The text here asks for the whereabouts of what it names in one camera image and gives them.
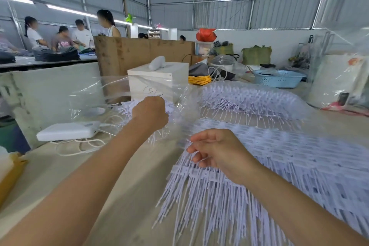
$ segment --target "green fan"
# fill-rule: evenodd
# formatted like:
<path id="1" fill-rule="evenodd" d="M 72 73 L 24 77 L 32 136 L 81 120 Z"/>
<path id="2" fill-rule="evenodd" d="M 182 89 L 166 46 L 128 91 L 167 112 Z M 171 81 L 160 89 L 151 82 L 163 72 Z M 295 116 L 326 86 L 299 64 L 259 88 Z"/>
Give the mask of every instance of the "green fan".
<path id="1" fill-rule="evenodd" d="M 125 21 L 127 23 L 133 23 L 133 17 L 130 13 L 128 13 L 128 16 L 126 17 Z"/>

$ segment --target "hand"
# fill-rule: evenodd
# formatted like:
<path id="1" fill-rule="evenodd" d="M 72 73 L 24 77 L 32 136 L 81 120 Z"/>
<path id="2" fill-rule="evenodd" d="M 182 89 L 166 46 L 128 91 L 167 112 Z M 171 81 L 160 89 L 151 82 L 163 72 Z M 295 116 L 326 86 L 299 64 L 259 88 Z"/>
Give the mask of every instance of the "hand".
<path id="1" fill-rule="evenodd" d="M 199 167 L 218 167 L 232 182 L 243 185 L 245 172 L 260 163 L 229 129 L 207 129 L 191 137 L 187 148 Z"/>
<path id="2" fill-rule="evenodd" d="M 132 119 L 143 122 L 153 132 L 163 128 L 168 118 L 164 99 L 160 96 L 147 96 L 132 109 Z"/>

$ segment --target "green bag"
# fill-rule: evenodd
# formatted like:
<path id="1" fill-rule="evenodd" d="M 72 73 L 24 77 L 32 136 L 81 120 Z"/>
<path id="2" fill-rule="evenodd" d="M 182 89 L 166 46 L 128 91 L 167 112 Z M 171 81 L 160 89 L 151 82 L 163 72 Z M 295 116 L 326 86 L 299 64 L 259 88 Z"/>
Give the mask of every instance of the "green bag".
<path id="1" fill-rule="evenodd" d="M 242 63 L 245 65 L 260 65 L 270 63 L 270 55 L 272 54 L 272 47 L 259 47 L 255 45 L 252 48 L 242 49 Z"/>
<path id="2" fill-rule="evenodd" d="M 233 44 L 232 43 L 229 43 L 228 46 L 214 47 L 213 49 L 214 51 L 216 51 L 218 55 L 220 54 L 222 55 L 232 54 L 233 55 Z"/>

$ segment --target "white box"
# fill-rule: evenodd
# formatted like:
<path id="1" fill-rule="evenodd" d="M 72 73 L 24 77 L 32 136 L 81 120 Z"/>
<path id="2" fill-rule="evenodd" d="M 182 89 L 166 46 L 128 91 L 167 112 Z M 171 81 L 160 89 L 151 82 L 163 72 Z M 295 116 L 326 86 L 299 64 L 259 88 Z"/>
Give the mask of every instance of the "white box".
<path id="1" fill-rule="evenodd" d="M 179 86 L 188 84 L 188 63 L 166 62 L 166 67 L 151 71 L 145 64 L 127 71 L 132 100 L 142 100 L 146 96 L 160 95 L 177 103 L 181 95 Z"/>

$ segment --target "black bag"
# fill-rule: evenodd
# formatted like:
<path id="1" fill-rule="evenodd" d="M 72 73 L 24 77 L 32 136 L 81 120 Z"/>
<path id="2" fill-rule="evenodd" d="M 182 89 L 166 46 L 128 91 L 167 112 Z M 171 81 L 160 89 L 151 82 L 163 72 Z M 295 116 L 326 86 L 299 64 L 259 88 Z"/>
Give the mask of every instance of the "black bag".
<path id="1" fill-rule="evenodd" d="M 15 62 L 16 58 L 12 53 L 0 50 L 0 64 L 15 63 Z"/>
<path id="2" fill-rule="evenodd" d="M 35 60 L 42 62 L 63 62 L 80 59 L 78 50 L 72 46 L 62 48 L 58 52 L 54 52 L 45 46 L 39 46 L 33 48 L 33 54 Z"/>

